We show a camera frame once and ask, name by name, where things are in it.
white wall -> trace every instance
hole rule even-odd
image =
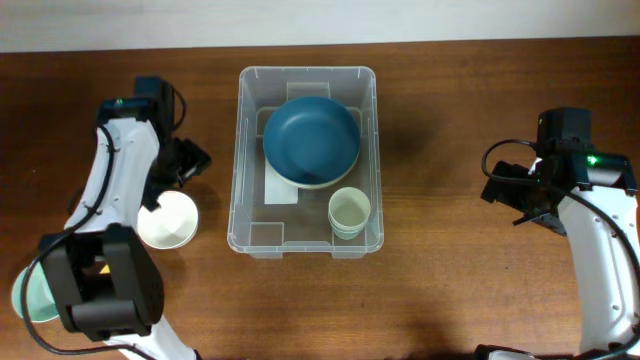
[[[0,52],[640,34],[640,0],[0,0]]]

paper cup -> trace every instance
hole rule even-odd
[[[198,208],[189,196],[165,191],[158,197],[160,206],[138,212],[138,236],[156,249],[175,249],[186,245],[198,230]]]
[[[20,306],[20,288],[24,280],[24,274],[27,269],[22,270],[18,278],[13,283],[11,290],[11,303],[13,310],[18,316],[22,317],[22,306]],[[34,323],[42,323],[51,321],[58,317],[56,303],[53,301],[53,295],[49,289],[49,284],[44,276],[42,265],[38,264],[31,273],[29,285],[27,285],[27,309],[29,316]]]
[[[370,213],[369,198],[356,188],[342,188],[329,200],[329,222],[336,236],[343,240],[356,237],[367,224]]]

transparent storage container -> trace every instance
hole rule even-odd
[[[384,240],[376,80],[367,67],[249,67],[240,74],[236,150],[229,212],[229,246],[255,258],[283,253],[331,253],[360,258]],[[360,155],[338,183],[320,190],[298,189],[295,204],[265,204],[264,127],[287,101],[324,96],[347,107],[360,128]],[[331,195],[356,187],[369,197],[371,215],[352,240],[341,240],[327,218]]]

light green bowl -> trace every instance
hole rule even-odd
[[[13,290],[11,290],[11,303],[13,304],[13,310],[22,317],[22,307],[20,306],[20,287],[22,286],[22,280],[24,274],[27,271],[25,268],[22,270],[16,282],[13,283]],[[53,301],[53,295],[47,284],[47,279],[44,276],[44,270],[42,265],[36,265],[29,279],[29,285],[27,287],[27,308],[29,309],[29,315],[31,321],[34,323],[42,323],[51,321],[58,317],[58,310],[56,304]]]

blue bowl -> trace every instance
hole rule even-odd
[[[355,165],[360,131],[337,101],[303,97],[284,104],[264,129],[264,153],[285,181],[303,188],[335,184]]]

